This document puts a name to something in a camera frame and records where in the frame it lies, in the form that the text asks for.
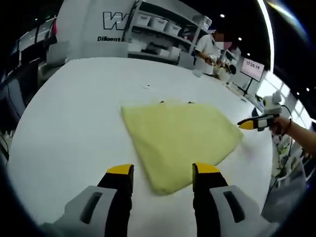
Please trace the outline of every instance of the white bin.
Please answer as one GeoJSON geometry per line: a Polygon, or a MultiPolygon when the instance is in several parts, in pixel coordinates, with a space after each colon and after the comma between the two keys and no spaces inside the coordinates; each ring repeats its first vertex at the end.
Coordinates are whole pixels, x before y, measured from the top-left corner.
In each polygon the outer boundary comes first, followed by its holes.
{"type": "Polygon", "coordinates": [[[169,34],[173,36],[177,36],[180,30],[181,30],[180,26],[177,26],[176,24],[173,24],[171,22],[168,22],[168,24],[166,25],[164,29],[164,31],[168,32],[169,34]]]}
{"type": "Polygon", "coordinates": [[[152,17],[151,21],[149,22],[149,25],[156,30],[163,31],[167,22],[167,20],[163,20],[159,17],[152,17]]]}
{"type": "Polygon", "coordinates": [[[147,26],[151,17],[143,14],[138,14],[136,24],[141,26],[147,26]]]}

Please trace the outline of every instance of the monitor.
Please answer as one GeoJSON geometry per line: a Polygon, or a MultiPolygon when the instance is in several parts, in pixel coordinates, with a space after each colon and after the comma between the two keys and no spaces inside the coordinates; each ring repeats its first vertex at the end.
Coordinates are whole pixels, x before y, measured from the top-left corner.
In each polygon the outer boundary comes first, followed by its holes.
{"type": "Polygon", "coordinates": [[[245,58],[243,60],[242,68],[240,71],[247,76],[250,76],[257,82],[260,82],[264,67],[265,66],[261,63],[257,63],[248,58],[245,58]]]}

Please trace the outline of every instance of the ceiling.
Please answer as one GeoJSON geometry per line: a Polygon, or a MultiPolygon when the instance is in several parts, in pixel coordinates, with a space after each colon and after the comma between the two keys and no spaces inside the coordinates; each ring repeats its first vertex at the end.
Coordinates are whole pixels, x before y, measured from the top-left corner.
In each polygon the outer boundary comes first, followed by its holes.
{"type": "MultiPolygon", "coordinates": [[[[239,46],[245,56],[250,53],[247,57],[264,64],[266,68],[270,67],[269,37],[257,0],[211,1],[208,3],[210,7],[205,6],[205,0],[181,1],[212,19],[212,27],[224,30],[225,41],[232,41],[239,46]]],[[[5,14],[0,16],[1,22],[5,23],[1,32],[2,35],[6,35],[1,45],[1,57],[5,60],[14,41],[34,28],[35,24],[44,22],[48,15],[57,14],[62,2],[63,0],[5,2],[5,14]]],[[[312,11],[309,1],[283,0],[282,2],[299,18],[311,36],[310,42],[315,43],[315,28],[309,20],[311,16],[309,12],[312,11]]],[[[306,43],[307,40],[304,41],[279,12],[268,4],[266,6],[274,32],[275,74],[288,84],[293,94],[300,92],[300,99],[305,107],[316,111],[316,82],[312,78],[315,47],[312,48],[311,44],[306,43]]]]}

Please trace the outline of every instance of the yellow cloth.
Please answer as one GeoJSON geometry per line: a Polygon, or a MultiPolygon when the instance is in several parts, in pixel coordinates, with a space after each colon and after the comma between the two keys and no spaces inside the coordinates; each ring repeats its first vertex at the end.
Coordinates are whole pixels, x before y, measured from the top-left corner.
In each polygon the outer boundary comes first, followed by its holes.
{"type": "Polygon", "coordinates": [[[243,134],[211,105],[122,107],[122,116],[158,195],[172,194],[192,182],[192,164],[217,165],[243,134]]]}

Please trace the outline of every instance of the table surface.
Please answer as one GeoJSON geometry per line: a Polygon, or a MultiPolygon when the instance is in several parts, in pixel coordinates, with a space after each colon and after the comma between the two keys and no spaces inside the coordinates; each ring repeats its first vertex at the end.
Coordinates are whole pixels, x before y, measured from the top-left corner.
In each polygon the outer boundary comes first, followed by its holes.
{"type": "MultiPolygon", "coordinates": [[[[68,62],[32,99],[12,141],[9,177],[33,219],[39,224],[56,221],[65,204],[97,185],[108,168],[132,163],[128,236],[195,236],[192,186],[156,196],[120,117],[122,105],[161,100],[212,103],[233,123],[254,108],[220,81],[168,64],[128,58],[68,62]]],[[[271,134],[243,133],[243,141],[218,168],[262,211],[272,170],[271,134]]]]}

